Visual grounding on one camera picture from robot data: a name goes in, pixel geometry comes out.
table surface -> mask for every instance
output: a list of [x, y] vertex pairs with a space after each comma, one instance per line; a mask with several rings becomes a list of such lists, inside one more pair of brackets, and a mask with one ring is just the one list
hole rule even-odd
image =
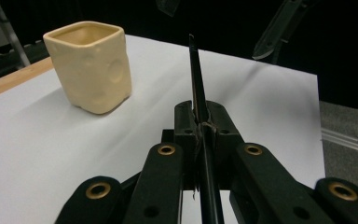
[[[0, 79], [0, 223], [53, 223], [79, 184], [135, 175], [173, 128], [174, 106], [192, 99], [188, 48], [126, 38], [133, 92], [101, 116], [69, 104], [50, 58]], [[324, 177], [317, 77], [204, 50], [200, 62], [206, 98], [243, 139], [314, 188]], [[226, 223], [235, 223], [227, 197]], [[184, 193], [183, 223], [200, 223], [198, 193]]]

